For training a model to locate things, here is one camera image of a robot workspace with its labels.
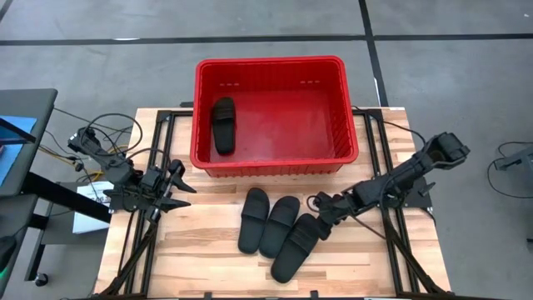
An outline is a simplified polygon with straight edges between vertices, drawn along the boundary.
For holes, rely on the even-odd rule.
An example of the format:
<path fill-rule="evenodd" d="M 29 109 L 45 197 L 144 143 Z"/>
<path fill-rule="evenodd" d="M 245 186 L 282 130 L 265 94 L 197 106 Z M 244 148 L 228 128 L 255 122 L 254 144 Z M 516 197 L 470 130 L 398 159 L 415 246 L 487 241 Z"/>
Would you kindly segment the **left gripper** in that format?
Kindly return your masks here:
<path fill-rule="evenodd" d="M 186 193 L 197 192 L 183 181 L 184 173 L 185 167 L 179 159 L 172 160 L 166 171 L 158 167 L 150 167 L 147 170 L 141 180 L 142 192 L 156 197 L 155 202 L 145 210 L 148 221 L 158 221 L 161 213 L 191 206 L 189 202 L 172 199 L 172 193 L 170 192 L 172 187 L 176 187 Z"/>

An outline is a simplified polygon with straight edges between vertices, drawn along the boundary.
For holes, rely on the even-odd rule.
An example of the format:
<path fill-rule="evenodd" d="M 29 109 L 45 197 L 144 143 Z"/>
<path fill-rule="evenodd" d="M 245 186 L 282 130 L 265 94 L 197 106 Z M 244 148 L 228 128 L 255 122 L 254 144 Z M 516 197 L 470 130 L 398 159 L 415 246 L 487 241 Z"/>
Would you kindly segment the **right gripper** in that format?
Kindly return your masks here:
<path fill-rule="evenodd" d="M 318 210 L 317 231 L 322 241 L 330 237 L 334 225 L 349 216 L 354 216 L 359 209 L 356 200 L 349 193 L 330 196 L 319 192 L 311 201 Z"/>

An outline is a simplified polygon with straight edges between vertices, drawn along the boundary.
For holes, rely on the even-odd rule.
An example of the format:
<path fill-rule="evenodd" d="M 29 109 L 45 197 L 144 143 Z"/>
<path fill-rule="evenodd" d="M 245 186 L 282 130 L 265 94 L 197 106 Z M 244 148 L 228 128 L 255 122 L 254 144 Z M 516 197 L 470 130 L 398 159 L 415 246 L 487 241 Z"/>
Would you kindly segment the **black rubber slide sandal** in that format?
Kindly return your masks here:
<path fill-rule="evenodd" d="M 293 196 L 280 198 L 272 207 L 262 239 L 259 252 L 266 258 L 275 258 L 281 251 L 287 234 L 290 232 L 300 210 L 300 200 Z"/>
<path fill-rule="evenodd" d="M 255 253 L 260 245 L 262 234 L 270 212 L 270 200 L 258 187 L 247 192 L 241 213 L 241 227 L 238 249 L 245 254 Z"/>
<path fill-rule="evenodd" d="M 287 234 L 281 250 L 271 265 L 271 276 L 279 283 L 288 283 L 311 254 L 319 239 L 316 219 L 302 214 Z"/>
<path fill-rule="evenodd" d="M 231 97 L 221 97 L 212 108 L 212 133 L 220 155 L 235 149 L 236 107 Z"/>

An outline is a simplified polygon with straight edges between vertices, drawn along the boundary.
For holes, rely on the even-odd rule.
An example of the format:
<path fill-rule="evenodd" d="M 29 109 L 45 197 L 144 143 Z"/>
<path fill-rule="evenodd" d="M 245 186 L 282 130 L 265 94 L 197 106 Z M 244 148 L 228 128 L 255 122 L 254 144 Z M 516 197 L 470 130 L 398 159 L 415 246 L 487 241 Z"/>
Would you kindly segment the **red plastic bin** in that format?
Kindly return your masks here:
<path fill-rule="evenodd" d="M 212 108 L 236 107 L 235 149 L 220 155 Z M 214 178 L 335 173 L 359 155 L 337 56 L 206 59 L 197 64 L 190 160 Z"/>

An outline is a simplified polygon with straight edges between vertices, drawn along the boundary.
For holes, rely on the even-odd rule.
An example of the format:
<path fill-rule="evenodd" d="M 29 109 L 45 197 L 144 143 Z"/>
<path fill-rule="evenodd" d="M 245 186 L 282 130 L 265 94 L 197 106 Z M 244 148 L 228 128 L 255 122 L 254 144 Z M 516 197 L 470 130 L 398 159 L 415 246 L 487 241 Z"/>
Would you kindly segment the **white box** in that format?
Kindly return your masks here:
<path fill-rule="evenodd" d="M 79 186 L 77 187 L 77 193 L 87 198 L 91 198 L 93 201 L 101 203 L 106 207 L 109 207 L 111 200 L 107 195 L 104 194 L 104 191 L 112 189 L 113 184 L 111 182 L 101 181 Z M 79 212 L 74 214 L 72 232 L 75 234 L 89 233 L 107 228 L 109 228 L 108 222 L 88 217 Z"/>

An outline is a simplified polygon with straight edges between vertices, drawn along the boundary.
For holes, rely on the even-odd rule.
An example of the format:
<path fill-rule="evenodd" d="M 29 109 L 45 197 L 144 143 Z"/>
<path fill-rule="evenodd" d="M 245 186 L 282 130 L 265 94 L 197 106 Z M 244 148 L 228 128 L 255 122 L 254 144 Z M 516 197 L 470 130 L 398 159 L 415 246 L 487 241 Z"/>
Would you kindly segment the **grey desk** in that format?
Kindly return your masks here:
<path fill-rule="evenodd" d="M 38 196 L 24 194 L 22 187 L 30 173 L 56 97 L 57 90 L 53 88 L 0 90 L 0 117 L 14 116 L 36 120 L 30 131 L 36 142 L 22 146 L 0 185 L 0 238 L 14 236 L 16 240 L 12 256 L 0 267 L 0 297 L 11 277 L 27 230 L 44 230 L 47 226 L 48 218 L 34 212 Z"/>

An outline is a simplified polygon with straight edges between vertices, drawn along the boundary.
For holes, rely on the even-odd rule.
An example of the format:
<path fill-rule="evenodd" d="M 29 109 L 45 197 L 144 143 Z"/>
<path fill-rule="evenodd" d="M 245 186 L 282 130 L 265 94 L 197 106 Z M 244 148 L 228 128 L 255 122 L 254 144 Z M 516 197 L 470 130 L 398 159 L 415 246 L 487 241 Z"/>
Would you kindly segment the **blue lit screen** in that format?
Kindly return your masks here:
<path fill-rule="evenodd" d="M 37 121 L 34 117 L 0 115 L 0 118 L 12 123 L 26 133 L 32 131 L 32 128 Z M 17 159 L 18 154 L 21 152 L 22 147 L 22 144 L 7 145 L 0 153 L 0 186 L 3 185 L 3 182 Z"/>

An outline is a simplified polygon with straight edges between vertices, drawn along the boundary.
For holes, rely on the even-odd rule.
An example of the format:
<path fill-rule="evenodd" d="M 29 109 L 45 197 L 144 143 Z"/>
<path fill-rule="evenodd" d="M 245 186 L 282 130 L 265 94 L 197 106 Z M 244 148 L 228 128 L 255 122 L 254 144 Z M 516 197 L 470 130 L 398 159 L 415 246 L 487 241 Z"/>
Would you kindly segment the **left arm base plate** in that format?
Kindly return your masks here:
<path fill-rule="evenodd" d="M 124 210 L 132 213 L 138 209 L 146 210 L 156 200 L 154 195 L 144 192 L 108 189 L 103 193 L 109 198 L 109 207 L 113 211 Z"/>

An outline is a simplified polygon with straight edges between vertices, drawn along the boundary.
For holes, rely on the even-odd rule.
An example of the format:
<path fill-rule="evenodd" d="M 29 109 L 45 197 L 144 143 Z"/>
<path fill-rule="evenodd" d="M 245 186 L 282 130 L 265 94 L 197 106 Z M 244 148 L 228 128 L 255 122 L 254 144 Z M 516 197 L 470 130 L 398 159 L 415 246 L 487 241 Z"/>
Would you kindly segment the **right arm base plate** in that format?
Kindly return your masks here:
<path fill-rule="evenodd" d="M 430 208 L 432 206 L 429 191 L 435 184 L 428 183 L 424 177 L 414 181 L 413 187 L 398 196 L 387 195 L 384 204 L 387 208 Z"/>

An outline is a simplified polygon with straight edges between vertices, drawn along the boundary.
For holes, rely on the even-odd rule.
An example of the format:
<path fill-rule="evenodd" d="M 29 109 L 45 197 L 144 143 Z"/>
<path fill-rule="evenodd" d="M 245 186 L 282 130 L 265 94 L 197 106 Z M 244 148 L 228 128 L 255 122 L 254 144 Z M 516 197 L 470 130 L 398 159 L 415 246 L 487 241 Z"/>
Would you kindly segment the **black desk frame beam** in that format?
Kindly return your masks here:
<path fill-rule="evenodd" d="M 21 191 L 35 194 L 51 203 L 69 208 L 76 213 L 81 213 L 90 218 L 110 223 L 112 215 L 109 208 L 99 202 L 93 201 L 89 197 L 72 191 L 66 187 L 54 183 L 33 172 L 29 172 L 24 179 Z"/>

